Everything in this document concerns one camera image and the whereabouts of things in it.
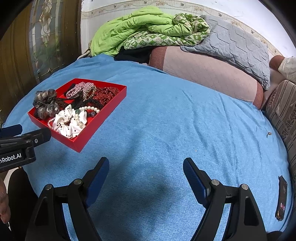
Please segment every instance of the red tray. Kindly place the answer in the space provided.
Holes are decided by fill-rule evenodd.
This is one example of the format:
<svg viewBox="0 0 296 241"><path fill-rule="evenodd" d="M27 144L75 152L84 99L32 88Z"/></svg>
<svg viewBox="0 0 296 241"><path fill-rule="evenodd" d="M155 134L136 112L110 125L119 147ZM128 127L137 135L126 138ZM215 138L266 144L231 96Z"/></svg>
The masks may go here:
<svg viewBox="0 0 296 241"><path fill-rule="evenodd" d="M114 83L108 83L103 81L96 81L96 80L85 80L85 79L73 79L69 81L68 83L64 84L60 88L58 88L57 96L58 97L64 97L64 92L67 91L67 89L71 86L71 84L78 84L80 82L91 82L94 83L97 87L116 87L119 89L119 93L106 104L101 111L94 117L87 118L86 127L80 132L80 134L77 137L74 137L73 139L68 139L65 136L62 136L60 133L54 131L51 129L52 137L60 141L61 143L65 144L66 146L70 147L71 149L81 152L83 147L86 145L86 143L89 141L89 139L92 137L92 135L96 132L96 130L100 127L100 125L106 120L106 118L111 114L111 112L119 105L119 103L126 97L126 86L125 85L118 85ZM38 120L34 117L35 108L32 108L28 115L32 122L34 122L37 126L40 128L47 127L48 120L50 118L47 118L45 120Z"/></svg>

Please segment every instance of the human hand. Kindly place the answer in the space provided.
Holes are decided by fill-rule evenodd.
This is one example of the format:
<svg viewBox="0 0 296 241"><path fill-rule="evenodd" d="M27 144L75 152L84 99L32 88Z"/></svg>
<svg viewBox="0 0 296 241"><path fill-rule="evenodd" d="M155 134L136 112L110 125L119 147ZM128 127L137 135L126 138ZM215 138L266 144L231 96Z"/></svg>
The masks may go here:
<svg viewBox="0 0 296 241"><path fill-rule="evenodd" d="M3 223L10 219L10 208L8 206L8 195L3 180L0 178L0 218Z"/></svg>

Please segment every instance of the lime green comforter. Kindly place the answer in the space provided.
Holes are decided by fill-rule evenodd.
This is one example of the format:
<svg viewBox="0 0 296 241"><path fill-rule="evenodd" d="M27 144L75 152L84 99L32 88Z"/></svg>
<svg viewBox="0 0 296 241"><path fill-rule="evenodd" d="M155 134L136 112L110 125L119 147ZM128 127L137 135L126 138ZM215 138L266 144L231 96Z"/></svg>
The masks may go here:
<svg viewBox="0 0 296 241"><path fill-rule="evenodd" d="M172 16L157 7L148 6L103 24L92 39L91 55L105 53L115 56L123 45L125 49L195 46L209 32L208 24L198 16L186 13Z"/></svg>

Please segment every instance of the silver screw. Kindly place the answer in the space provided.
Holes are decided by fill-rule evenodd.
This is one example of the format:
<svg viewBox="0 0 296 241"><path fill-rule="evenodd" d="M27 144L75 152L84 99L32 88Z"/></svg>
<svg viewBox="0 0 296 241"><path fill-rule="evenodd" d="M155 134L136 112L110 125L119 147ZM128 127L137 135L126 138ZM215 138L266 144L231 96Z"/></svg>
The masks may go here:
<svg viewBox="0 0 296 241"><path fill-rule="evenodd" d="M51 184L47 184L46 186L45 186L45 190L49 190L49 189L51 189L52 188L52 185Z"/></svg>
<svg viewBox="0 0 296 241"><path fill-rule="evenodd" d="M75 179L74 182L73 182L75 185L79 185L82 183L82 180L81 179Z"/></svg>
<svg viewBox="0 0 296 241"><path fill-rule="evenodd" d="M216 180L216 179L213 179L212 184L215 185L215 186L218 186L220 184L220 182L218 180Z"/></svg>
<svg viewBox="0 0 296 241"><path fill-rule="evenodd" d="M249 187L248 187L248 185L247 185L247 184L243 184L243 185L242 185L242 189L244 189L244 190L248 190L248 189L249 189Z"/></svg>

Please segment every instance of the gray quilt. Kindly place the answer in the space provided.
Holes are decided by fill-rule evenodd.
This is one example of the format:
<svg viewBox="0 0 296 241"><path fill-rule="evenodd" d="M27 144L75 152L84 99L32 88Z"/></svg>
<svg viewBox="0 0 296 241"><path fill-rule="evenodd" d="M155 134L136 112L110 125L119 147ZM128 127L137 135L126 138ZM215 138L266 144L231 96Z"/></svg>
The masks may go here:
<svg viewBox="0 0 296 241"><path fill-rule="evenodd" d="M201 16L211 27L210 34L193 47L181 46L185 52L205 53L234 65L257 79L265 90L270 87L267 45L246 31L211 15Z"/></svg>

